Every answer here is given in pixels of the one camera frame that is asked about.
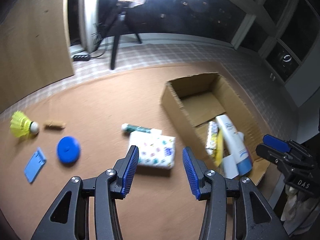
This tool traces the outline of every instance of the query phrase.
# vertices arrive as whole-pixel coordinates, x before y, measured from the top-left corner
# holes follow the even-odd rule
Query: open cardboard box
[[[247,175],[256,185],[265,174],[269,162],[257,156],[255,148],[262,143],[263,133],[244,101],[228,81],[217,73],[202,73],[166,82],[161,104],[186,146],[209,169],[216,169],[205,150],[208,121],[227,114],[238,131],[244,133],[244,144],[253,161]]]

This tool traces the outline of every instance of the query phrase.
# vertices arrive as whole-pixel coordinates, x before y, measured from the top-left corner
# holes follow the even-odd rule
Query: blue disc
[[[57,145],[57,156],[62,163],[73,163],[80,155],[80,144],[71,136],[63,137]]]

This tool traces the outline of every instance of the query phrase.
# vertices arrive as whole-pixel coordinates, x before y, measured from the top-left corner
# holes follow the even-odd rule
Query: screw
[[[213,175],[216,174],[216,172],[215,172],[214,170],[207,170],[207,171],[206,171],[206,174],[207,174],[208,176],[213,176]]]
[[[249,178],[247,178],[247,177],[242,177],[242,178],[241,178],[241,181],[242,181],[243,183],[245,183],[245,184],[248,184],[248,183],[250,183],[251,179],[249,179]]]
[[[77,182],[79,182],[79,180],[80,180],[80,177],[78,177],[78,176],[74,176],[71,178],[72,183],[77,183]]]
[[[113,170],[113,169],[108,169],[108,170],[106,170],[106,174],[109,175],[109,176],[112,176],[112,175],[115,174],[115,173],[116,173],[116,171]]]

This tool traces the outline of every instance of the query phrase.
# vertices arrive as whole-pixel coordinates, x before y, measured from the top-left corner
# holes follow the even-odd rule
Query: shuttlecock
[[[15,137],[21,137],[28,134],[37,134],[39,132],[39,125],[37,122],[32,122],[21,111],[16,111],[11,117],[11,132]]]

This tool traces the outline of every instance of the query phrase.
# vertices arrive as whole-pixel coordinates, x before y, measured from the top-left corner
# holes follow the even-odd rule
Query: green marker
[[[157,134],[162,133],[162,130],[159,130],[159,129],[136,126],[136,125],[132,125],[132,124],[128,124],[128,123],[124,123],[123,125],[121,125],[121,129],[126,133],[131,133],[133,131],[146,132],[146,133],[157,133]]]

